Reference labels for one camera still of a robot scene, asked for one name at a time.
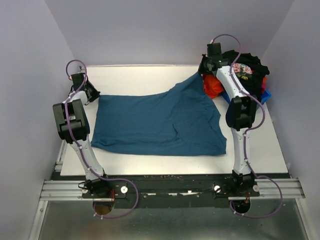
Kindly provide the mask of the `blue t-shirt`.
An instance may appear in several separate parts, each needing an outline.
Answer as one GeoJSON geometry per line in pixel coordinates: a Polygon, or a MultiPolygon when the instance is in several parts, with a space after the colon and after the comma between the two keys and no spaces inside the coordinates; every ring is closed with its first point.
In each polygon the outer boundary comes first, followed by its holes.
{"type": "Polygon", "coordinates": [[[221,156],[220,112],[195,73],[153,95],[102,95],[91,145],[130,155],[221,156]]]}

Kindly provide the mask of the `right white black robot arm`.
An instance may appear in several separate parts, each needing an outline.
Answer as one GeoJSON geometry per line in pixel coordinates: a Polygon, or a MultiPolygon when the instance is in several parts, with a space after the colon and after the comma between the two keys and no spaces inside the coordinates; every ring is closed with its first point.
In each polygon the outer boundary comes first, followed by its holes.
{"type": "Polygon", "coordinates": [[[255,184],[254,174],[249,167],[247,144],[249,129],[255,121],[257,104],[241,85],[233,65],[228,59],[223,58],[220,43],[207,45],[207,53],[202,55],[198,72],[215,76],[229,97],[225,121],[231,129],[234,149],[230,191],[236,196],[241,196],[255,184]]]}

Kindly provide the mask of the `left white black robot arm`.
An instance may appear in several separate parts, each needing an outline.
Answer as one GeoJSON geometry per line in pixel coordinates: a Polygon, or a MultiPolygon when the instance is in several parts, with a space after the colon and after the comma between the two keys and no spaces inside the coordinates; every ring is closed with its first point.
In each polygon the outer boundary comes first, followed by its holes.
{"type": "Polygon", "coordinates": [[[79,188],[91,197],[107,198],[113,193],[105,181],[107,175],[98,162],[90,142],[90,125],[84,106],[99,98],[85,73],[70,76],[72,88],[67,100],[52,106],[59,137],[66,141],[78,156],[85,172],[85,181],[79,188]]]}

